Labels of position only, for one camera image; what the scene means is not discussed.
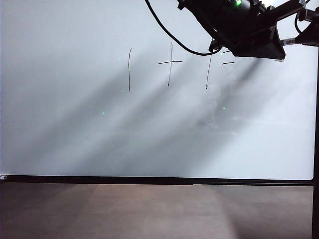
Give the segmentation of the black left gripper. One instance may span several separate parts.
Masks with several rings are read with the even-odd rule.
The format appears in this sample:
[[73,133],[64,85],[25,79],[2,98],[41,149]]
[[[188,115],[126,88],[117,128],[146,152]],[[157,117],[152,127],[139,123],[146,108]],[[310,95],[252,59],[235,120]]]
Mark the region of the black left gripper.
[[[289,0],[278,7],[268,10],[266,12],[266,20],[282,20],[301,11],[299,14],[299,21],[305,20],[310,22],[310,24],[296,37],[296,44],[318,47],[319,9],[304,9],[306,4],[306,0]],[[232,48],[231,52],[236,57],[275,60],[284,60],[286,57],[276,25],[246,37]]]

